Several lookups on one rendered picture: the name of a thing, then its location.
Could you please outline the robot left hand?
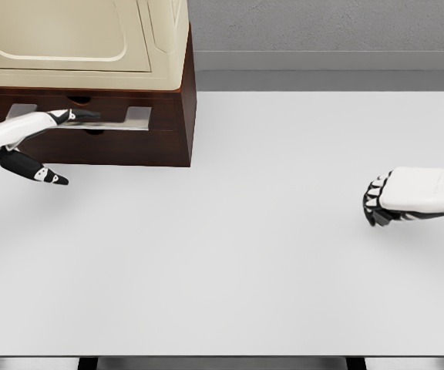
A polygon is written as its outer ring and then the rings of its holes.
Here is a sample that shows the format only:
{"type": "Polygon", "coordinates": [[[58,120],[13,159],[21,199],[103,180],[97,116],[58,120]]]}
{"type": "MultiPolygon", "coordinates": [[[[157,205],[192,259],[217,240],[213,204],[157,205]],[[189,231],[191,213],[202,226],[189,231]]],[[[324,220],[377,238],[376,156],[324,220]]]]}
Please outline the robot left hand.
{"type": "Polygon", "coordinates": [[[100,117],[100,113],[84,109],[57,109],[7,119],[0,123],[0,166],[29,180],[67,185],[68,179],[53,172],[38,160],[21,153],[17,150],[17,146],[26,138],[56,128],[63,123],[82,122],[100,117]]]}

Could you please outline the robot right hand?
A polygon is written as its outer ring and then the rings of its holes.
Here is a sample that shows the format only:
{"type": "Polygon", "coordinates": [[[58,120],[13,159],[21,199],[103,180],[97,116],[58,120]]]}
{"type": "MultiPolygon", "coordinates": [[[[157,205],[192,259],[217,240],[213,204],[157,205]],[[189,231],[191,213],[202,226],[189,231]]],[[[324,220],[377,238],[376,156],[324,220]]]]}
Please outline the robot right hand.
{"type": "Polygon", "coordinates": [[[444,169],[396,167],[368,185],[362,207],[373,227],[444,217],[444,169]]]}

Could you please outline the silver metal drawer handle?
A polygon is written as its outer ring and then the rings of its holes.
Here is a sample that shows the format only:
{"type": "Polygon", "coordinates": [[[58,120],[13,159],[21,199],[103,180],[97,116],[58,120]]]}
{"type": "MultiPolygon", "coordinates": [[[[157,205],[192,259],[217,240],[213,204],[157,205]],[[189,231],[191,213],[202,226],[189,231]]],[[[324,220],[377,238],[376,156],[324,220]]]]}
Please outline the silver metal drawer handle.
{"type": "MultiPolygon", "coordinates": [[[[14,103],[5,119],[15,119],[32,115],[37,111],[36,104],[14,103]]],[[[85,129],[85,130],[122,130],[122,131],[147,131],[150,121],[150,107],[131,106],[126,111],[122,122],[103,121],[102,119],[89,119],[83,122],[63,123],[60,129],[85,129]]]]}

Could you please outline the large cream switch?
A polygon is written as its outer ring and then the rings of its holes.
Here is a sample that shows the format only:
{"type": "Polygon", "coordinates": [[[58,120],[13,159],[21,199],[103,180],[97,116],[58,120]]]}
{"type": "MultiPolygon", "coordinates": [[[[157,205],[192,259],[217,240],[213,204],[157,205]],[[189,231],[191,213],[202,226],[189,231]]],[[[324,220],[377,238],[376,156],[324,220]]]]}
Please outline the large cream switch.
{"type": "Polygon", "coordinates": [[[187,0],[0,0],[0,86],[175,90],[187,0]]]}

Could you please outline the dark brown wooden cabinet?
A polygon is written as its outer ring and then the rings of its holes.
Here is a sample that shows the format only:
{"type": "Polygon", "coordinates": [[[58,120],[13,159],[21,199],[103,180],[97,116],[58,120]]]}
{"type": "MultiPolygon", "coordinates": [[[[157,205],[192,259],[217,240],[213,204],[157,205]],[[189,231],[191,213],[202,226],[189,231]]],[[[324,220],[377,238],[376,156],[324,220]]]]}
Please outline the dark brown wooden cabinet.
{"type": "MultiPolygon", "coordinates": [[[[186,146],[192,157],[193,134],[197,110],[197,89],[193,63],[193,43],[191,27],[189,28],[187,49],[183,64],[183,75],[180,87],[175,90],[135,90],[135,89],[66,89],[66,88],[38,88],[38,87],[4,87],[0,86],[0,95],[37,95],[37,96],[66,96],[73,103],[87,104],[92,96],[154,96],[174,101],[177,129],[157,130],[176,131],[181,143],[186,146]]],[[[85,129],[92,135],[98,135],[105,130],[85,129]]]]}

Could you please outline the brown wooden drawer with handle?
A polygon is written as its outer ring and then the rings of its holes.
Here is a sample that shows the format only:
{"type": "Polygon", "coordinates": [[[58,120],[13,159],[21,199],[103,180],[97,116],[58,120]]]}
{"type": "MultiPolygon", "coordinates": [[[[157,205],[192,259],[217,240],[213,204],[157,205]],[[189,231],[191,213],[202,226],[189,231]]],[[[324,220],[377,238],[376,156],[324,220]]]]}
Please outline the brown wooden drawer with handle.
{"type": "Polygon", "coordinates": [[[119,123],[126,118],[126,111],[131,106],[150,107],[149,128],[153,130],[176,130],[177,118],[174,101],[161,99],[159,96],[92,96],[85,105],[73,103],[66,96],[37,95],[0,95],[0,122],[2,122],[13,104],[36,104],[38,111],[54,109],[86,109],[101,113],[103,122],[119,123]]]}

